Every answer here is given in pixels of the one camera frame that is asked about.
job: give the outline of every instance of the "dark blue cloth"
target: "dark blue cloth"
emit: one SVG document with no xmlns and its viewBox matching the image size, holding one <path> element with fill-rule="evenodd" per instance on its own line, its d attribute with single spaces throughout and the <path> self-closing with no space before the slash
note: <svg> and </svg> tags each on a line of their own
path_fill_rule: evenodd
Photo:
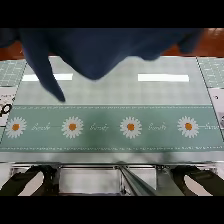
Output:
<svg viewBox="0 0 224 224">
<path fill-rule="evenodd" d="M 19 36 L 25 58 L 43 87 L 65 101 L 49 52 L 81 75 L 97 80 L 128 56 L 154 60 L 174 44 L 189 53 L 202 32 L 203 28 L 20 28 Z"/>
</svg>

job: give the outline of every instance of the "checkered tablecloth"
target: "checkered tablecloth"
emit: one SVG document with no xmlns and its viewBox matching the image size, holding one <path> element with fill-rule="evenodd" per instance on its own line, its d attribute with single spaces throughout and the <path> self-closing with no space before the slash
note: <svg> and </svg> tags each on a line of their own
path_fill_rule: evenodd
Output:
<svg viewBox="0 0 224 224">
<path fill-rule="evenodd" d="M 0 86 L 17 86 L 26 67 L 25 60 L 0 61 Z"/>
<path fill-rule="evenodd" d="M 197 57 L 208 88 L 224 88 L 224 58 Z"/>
<path fill-rule="evenodd" d="M 91 81 L 58 57 L 50 58 L 53 71 L 72 73 L 71 81 L 58 81 L 66 105 L 211 105 L 196 58 L 160 57 L 144 61 L 130 57 L 99 81 Z M 138 74 L 188 75 L 189 83 L 138 82 Z M 24 75 L 34 74 L 27 66 Z M 15 105 L 60 105 L 39 82 L 22 81 Z"/>
</svg>

